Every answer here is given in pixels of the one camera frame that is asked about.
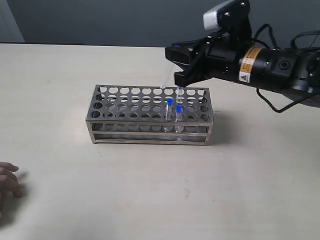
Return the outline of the bare human hand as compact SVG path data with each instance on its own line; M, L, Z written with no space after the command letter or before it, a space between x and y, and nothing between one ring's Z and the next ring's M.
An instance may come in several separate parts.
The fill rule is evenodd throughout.
M11 192L15 197L21 198L23 196L23 190L18 182L18 178L14 174L19 170L18 166L15 166L9 162L0 162L0 219L3 219L3 206L5 203L5 195L7 192Z

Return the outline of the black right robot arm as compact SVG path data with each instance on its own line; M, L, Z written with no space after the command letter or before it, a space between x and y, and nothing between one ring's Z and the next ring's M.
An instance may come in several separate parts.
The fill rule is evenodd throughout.
M320 54L293 49L270 49L255 46L252 40L233 40L230 36L173 43L165 48L165 57L182 70L174 73L180 87L220 79L255 88L268 105L271 102L260 90L281 94L292 100L277 109L278 113L302 104L320 106Z

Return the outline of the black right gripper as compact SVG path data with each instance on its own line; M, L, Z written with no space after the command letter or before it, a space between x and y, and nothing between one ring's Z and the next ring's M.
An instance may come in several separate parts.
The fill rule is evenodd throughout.
M240 60L252 46L251 37L208 35L165 47L165 58L182 70L173 75L175 85L187 87L212 78L237 82Z

